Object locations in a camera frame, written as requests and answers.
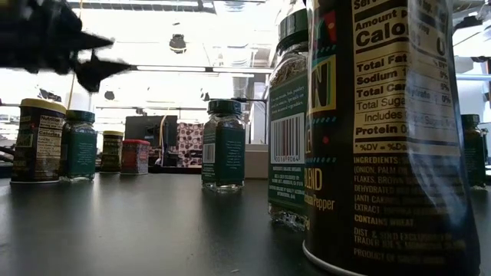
teal label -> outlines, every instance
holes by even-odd
[[[270,91],[269,202],[304,211],[307,72]]]
[[[61,145],[62,175],[87,176],[95,173],[97,134],[94,132],[66,133]]]
[[[245,151],[245,130],[228,127],[205,128],[201,179],[225,183],[244,180]]]
[[[68,148],[68,175],[94,174],[96,153],[97,134],[77,133],[73,135]]]
[[[486,167],[484,164],[484,143],[481,136],[464,138],[467,178],[470,186],[486,186]]]

yellow lid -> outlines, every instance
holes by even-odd
[[[123,136],[124,133],[122,133],[120,131],[114,131],[114,130],[105,130],[105,131],[103,131],[102,135]]]
[[[56,111],[62,114],[67,113],[67,109],[64,108],[64,106],[62,106],[61,104],[41,99],[24,99],[21,102],[21,107],[37,107],[46,110]]]

glass bottle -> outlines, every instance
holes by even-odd
[[[91,181],[95,175],[97,131],[95,114],[69,110],[61,138],[61,180]]]
[[[463,147],[466,156],[466,170],[469,186],[486,187],[486,164],[484,159],[484,141],[478,114],[464,114],[462,117]]]
[[[246,123],[235,100],[211,100],[203,131],[203,188],[237,192],[244,186]]]
[[[308,21],[305,9],[279,25],[278,65],[269,82],[269,214],[303,230]]]

barcode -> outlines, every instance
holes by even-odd
[[[299,113],[271,122],[271,164],[305,163],[305,115]]]
[[[215,144],[203,145],[203,163],[215,162]]]

jar label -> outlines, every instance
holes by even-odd
[[[452,1],[308,8],[307,256],[338,274],[478,275]]]
[[[245,130],[205,128],[201,179],[222,184],[244,180],[245,151]]]
[[[101,171],[119,172],[121,170],[122,139],[120,136],[104,136]]]
[[[69,178],[89,176],[95,173],[97,134],[93,132],[66,133],[63,137],[63,175]]]
[[[466,138],[464,135],[464,151],[469,185],[485,187],[486,167],[484,165],[484,140],[481,136]]]
[[[123,144],[121,173],[148,173],[148,149],[150,146],[136,143]]]
[[[54,182],[59,179],[64,114],[21,107],[12,182]]]
[[[269,99],[268,199],[272,204],[303,214],[307,72],[272,88]]]

